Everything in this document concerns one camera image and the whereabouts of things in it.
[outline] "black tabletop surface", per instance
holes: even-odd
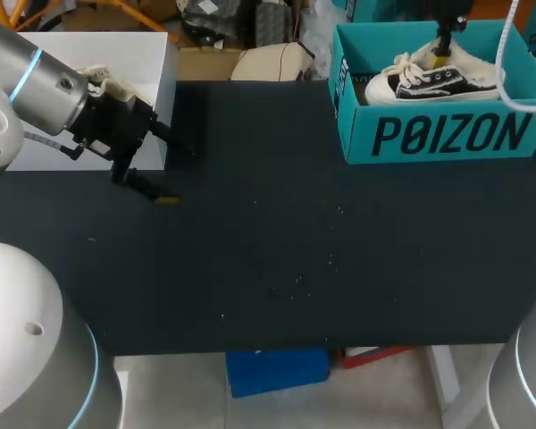
[[[10,172],[0,241],[29,251],[116,355],[506,341],[536,299],[536,156],[347,165],[325,84],[180,83],[198,164]]]

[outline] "white cable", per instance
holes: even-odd
[[[28,140],[37,141],[38,143],[42,143],[43,145],[50,146],[53,149],[62,150],[62,145],[60,145],[57,141],[47,139],[43,136],[39,136],[38,134],[33,134],[31,132],[24,131],[24,138]]]
[[[536,114],[536,105],[521,105],[520,103],[516,103],[516,101],[514,101],[508,96],[507,91],[504,89],[504,84],[502,83],[502,63],[504,58],[504,51],[508,41],[508,34],[510,33],[510,29],[515,20],[516,9],[518,8],[518,1],[519,0],[512,0],[510,10],[508,11],[507,20],[504,23],[504,28],[502,29],[502,34],[500,35],[500,41],[498,42],[497,50],[497,60],[495,63],[495,77],[497,80],[498,93],[500,94],[500,98],[502,98],[502,101],[505,105],[507,105],[513,110]]]

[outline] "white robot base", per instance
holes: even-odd
[[[111,429],[111,361],[37,259],[0,244],[0,429]]]

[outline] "blue plastic crate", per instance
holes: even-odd
[[[226,369],[234,398],[324,382],[330,360],[323,349],[232,352]]]
[[[472,55],[494,62],[502,21],[469,21],[454,37]],[[365,82],[433,40],[435,22],[372,22],[336,29],[329,89],[339,137],[350,164],[408,163],[531,156],[536,114],[501,101],[359,105],[354,81]],[[536,105],[536,59],[513,29],[503,64],[507,93]]]

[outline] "white shoelace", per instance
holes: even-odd
[[[387,76],[398,74],[401,85],[405,88],[431,81],[431,78],[423,76],[423,69],[414,62],[414,58],[408,52],[397,55],[393,64],[383,69],[381,73]]]

